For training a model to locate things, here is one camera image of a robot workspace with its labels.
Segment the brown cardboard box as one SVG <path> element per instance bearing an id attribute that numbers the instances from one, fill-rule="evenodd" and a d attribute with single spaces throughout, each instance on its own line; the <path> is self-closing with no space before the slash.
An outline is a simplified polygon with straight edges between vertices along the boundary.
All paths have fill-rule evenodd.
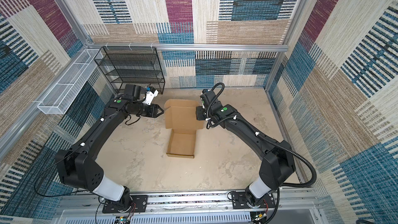
<path id="1" fill-rule="evenodd" d="M 171 130 L 166 154 L 169 157 L 194 158 L 197 130 L 204 121 L 197 120 L 199 102 L 169 99 L 165 103 L 165 128 Z"/>

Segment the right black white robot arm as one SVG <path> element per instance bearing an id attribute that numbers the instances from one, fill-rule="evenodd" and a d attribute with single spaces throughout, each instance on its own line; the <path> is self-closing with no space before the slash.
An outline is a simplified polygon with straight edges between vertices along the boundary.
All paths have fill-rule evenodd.
<path id="1" fill-rule="evenodd" d="M 218 93 L 214 90 L 222 86 Z M 280 187 L 306 188 L 317 180 L 315 167 L 302 155 L 291 149 L 287 141 L 279 142 L 252 125 L 236 108 L 223 105 L 218 97 L 222 94 L 223 83 L 212 89 L 204 89 L 200 95 L 202 106 L 197 107 L 197 120 L 207 122 L 207 129 L 222 127 L 240 138 L 250 147 L 261 160 L 258 178 L 245 189 L 245 197 L 249 207 L 257 208 L 264 196 L 280 189 Z M 304 183 L 288 183 L 286 180 L 296 171 L 295 158 L 304 163 L 311 172 L 311 178 Z"/>

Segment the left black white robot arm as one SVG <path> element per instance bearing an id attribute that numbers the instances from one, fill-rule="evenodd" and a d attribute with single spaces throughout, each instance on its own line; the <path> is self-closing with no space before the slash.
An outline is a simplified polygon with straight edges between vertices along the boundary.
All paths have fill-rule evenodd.
<path id="1" fill-rule="evenodd" d="M 133 115 L 157 118 L 164 111 L 152 100 L 158 95 L 154 87 L 128 84 L 122 94 L 111 98 L 99 120 L 68 150 L 59 150 L 55 162 L 61 183 L 96 194 L 105 199 L 110 210 L 125 213 L 133 207 L 130 190 L 104 174 L 97 156 L 116 127 Z"/>

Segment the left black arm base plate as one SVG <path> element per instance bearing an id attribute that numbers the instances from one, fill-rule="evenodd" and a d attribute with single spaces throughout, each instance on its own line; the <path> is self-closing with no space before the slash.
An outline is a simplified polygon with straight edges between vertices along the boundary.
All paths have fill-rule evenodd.
<path id="1" fill-rule="evenodd" d="M 124 196 L 119 201 L 105 200 L 103 214 L 144 213 L 146 211 L 148 195 Z"/>

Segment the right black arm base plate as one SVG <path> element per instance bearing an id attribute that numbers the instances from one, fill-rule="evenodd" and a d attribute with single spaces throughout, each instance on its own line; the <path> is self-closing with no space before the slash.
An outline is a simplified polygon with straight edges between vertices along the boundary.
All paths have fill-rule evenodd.
<path id="1" fill-rule="evenodd" d="M 249 191 L 230 191 L 227 193 L 227 198 L 232 202 L 234 209 L 274 208 L 276 206 L 276 198 L 272 194 L 256 198 Z"/>

